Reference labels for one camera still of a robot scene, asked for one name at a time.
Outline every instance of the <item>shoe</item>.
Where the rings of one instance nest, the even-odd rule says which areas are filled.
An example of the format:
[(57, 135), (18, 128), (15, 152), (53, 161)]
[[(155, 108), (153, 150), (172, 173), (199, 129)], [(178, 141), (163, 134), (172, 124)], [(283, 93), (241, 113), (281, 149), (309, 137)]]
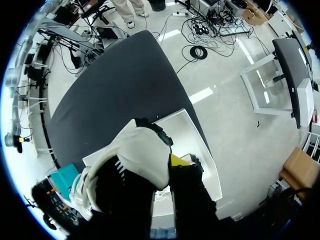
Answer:
[(134, 21), (130, 21), (126, 25), (129, 29), (133, 29), (136, 26)]
[(144, 18), (149, 17), (149, 13), (147, 13), (147, 12), (144, 12), (144, 13), (138, 14), (138, 15), (141, 16), (141, 17), (144, 17)]

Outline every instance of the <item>black trash bin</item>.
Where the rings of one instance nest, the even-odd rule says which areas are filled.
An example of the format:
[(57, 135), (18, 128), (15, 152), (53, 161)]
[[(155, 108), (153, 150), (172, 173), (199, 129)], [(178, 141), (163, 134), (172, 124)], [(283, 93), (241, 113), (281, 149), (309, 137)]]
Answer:
[(154, 12), (161, 12), (166, 9), (166, 0), (148, 0)]

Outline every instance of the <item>cardboard box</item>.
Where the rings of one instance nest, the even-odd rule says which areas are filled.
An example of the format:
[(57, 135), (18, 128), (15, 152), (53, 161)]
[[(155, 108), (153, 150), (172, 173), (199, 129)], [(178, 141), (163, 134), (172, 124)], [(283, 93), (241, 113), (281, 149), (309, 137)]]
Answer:
[(248, 24), (252, 26), (262, 25), (269, 20), (266, 14), (261, 9), (258, 9), (252, 2), (246, 1), (246, 3), (247, 7), (242, 17)]
[[(291, 188), (299, 190), (312, 188), (319, 173), (319, 164), (308, 154), (296, 147), (283, 165), (279, 176), (283, 178)], [(308, 192), (298, 193), (297, 196), (304, 201)]]
[(285, 161), (283, 168), (287, 170), (303, 188), (311, 188), (319, 173), (319, 164), (299, 147), (293, 150), (289, 158)]
[[(302, 189), (303, 187), (299, 184), (299, 182), (285, 169), (283, 169), (279, 176), (283, 178), (292, 189), (294, 190), (299, 190)], [(307, 197), (308, 193), (307, 192), (300, 192), (297, 194), (298, 198), (302, 201), (304, 201)]]

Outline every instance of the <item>white frame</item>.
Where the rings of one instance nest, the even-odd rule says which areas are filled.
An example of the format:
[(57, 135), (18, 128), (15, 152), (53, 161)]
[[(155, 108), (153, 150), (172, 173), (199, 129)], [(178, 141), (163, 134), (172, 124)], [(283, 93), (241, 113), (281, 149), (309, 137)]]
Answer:
[[(253, 111), (256, 114), (268, 114), (268, 115), (286, 115), (286, 116), (291, 116), (292, 109), (279, 109), (279, 108), (266, 108), (266, 107), (259, 107), (254, 89), (250, 83), (250, 80), (248, 78), (247, 73), (251, 72), (252, 70), (255, 70), (269, 62), (272, 62), (275, 60), (275, 55), (272, 53), (265, 56), (264, 58), (260, 59), (259, 61), (255, 62), (251, 66), (247, 67), (246, 69), (242, 70), (239, 72), (240, 76), (243, 79), (243, 82), (246, 86), (246, 89), (248, 90), (252, 105), (253, 105)], [(281, 67), (278, 62), (275, 62), (279, 73), (282, 73)]]

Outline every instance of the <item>person's leg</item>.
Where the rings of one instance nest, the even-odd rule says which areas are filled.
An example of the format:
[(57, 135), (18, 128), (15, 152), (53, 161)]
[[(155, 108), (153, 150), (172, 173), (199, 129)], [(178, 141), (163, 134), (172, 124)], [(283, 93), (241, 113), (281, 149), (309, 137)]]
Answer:
[(111, 0), (111, 2), (126, 24), (134, 20), (134, 14), (131, 12), (127, 0)]
[(145, 6), (141, 0), (129, 0), (132, 4), (135, 14), (143, 15), (145, 13)]

